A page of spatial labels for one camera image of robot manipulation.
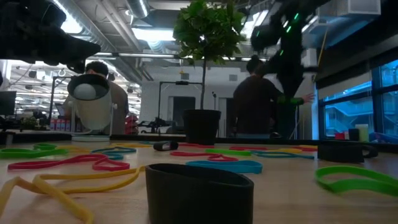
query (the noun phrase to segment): potted plant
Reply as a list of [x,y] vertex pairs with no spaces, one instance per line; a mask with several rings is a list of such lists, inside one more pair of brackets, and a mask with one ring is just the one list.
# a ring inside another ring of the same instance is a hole
[[224,64],[223,57],[240,54],[238,43],[245,38],[240,34],[244,15],[235,10],[232,1],[224,5],[193,1],[182,8],[174,27],[173,37],[181,45],[180,57],[193,65],[203,60],[200,110],[184,111],[184,127],[190,143],[214,145],[221,117],[220,111],[204,110],[206,65],[209,61]]

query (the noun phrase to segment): man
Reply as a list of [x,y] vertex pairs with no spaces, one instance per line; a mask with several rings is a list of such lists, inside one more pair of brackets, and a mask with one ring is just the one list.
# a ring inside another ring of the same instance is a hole
[[[87,64],[85,74],[100,75],[103,78],[108,76],[108,67],[99,61],[91,62]],[[113,128],[112,134],[124,134],[124,125],[127,114],[129,113],[129,101],[127,93],[117,84],[112,81],[108,81],[109,88],[112,96],[112,103],[116,103],[118,108],[113,111]],[[65,110],[65,117],[71,118],[72,109],[68,106],[70,97],[63,103],[63,108]],[[104,128],[104,134],[109,134],[109,125]]]
[[234,92],[234,123],[238,138],[269,138],[271,100],[277,103],[302,105],[313,100],[313,94],[285,102],[285,96],[264,75],[255,73],[262,65],[257,55],[246,65],[250,77],[238,85]]

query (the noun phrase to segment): desk lamp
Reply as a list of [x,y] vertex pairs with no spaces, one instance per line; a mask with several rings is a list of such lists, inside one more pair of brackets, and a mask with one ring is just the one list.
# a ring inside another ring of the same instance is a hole
[[[68,84],[71,97],[69,106],[72,107],[72,141],[109,141],[112,135],[113,110],[118,108],[112,103],[111,90],[108,81],[99,75],[80,75],[72,78]],[[91,131],[82,134],[75,132],[75,116],[78,116],[82,125]],[[109,134],[90,134],[102,130],[109,125]]]

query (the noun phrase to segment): table surface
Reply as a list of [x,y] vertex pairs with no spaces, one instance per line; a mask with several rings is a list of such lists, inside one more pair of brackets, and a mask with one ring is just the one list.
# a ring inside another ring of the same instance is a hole
[[[68,145],[71,142],[48,142]],[[92,149],[107,146],[105,143],[79,143]],[[217,148],[228,148],[220,144]],[[13,145],[12,147],[32,147],[31,144]],[[181,151],[203,152],[203,149],[180,147]],[[49,157],[46,159],[64,159]],[[131,167],[153,163],[169,162],[184,164],[187,161],[203,160],[204,157],[176,157],[169,152],[157,152],[152,148],[137,148],[136,154],[126,154],[125,162]],[[255,161],[263,164],[263,173],[248,174],[254,182],[254,223],[397,223],[398,200],[395,197],[381,195],[364,190],[353,190],[342,195],[335,195],[321,189],[314,181],[317,168],[339,165],[333,162],[308,159],[270,159],[253,156]],[[7,171],[7,165],[21,160],[0,161],[0,184],[21,176],[31,181],[36,174],[92,174],[90,163],[70,164],[50,169]],[[364,164],[354,166],[376,170],[398,177],[398,155],[380,154]],[[349,177],[331,175],[330,179]],[[89,187],[115,183],[126,177],[113,177],[100,180],[51,181],[57,187]],[[149,223],[146,196],[145,175],[141,174],[132,184],[122,189],[106,193],[87,193],[70,195],[95,214],[95,223],[104,224],[144,224]],[[41,224],[74,224],[82,223],[51,197],[37,195],[16,187],[9,199],[0,223],[23,224],[34,222]]]

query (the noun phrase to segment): hair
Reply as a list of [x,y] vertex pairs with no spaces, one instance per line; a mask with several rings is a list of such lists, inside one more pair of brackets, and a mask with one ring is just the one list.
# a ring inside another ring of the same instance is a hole
[[88,63],[86,65],[85,72],[88,72],[89,70],[92,70],[97,74],[104,75],[105,78],[108,76],[108,73],[109,73],[108,66],[106,66],[103,62],[99,62],[99,61]]
[[256,68],[259,66],[259,64],[262,63],[262,61],[260,60],[260,58],[257,55],[253,55],[250,59],[250,61],[248,62],[248,64],[246,65],[246,70],[252,74]]

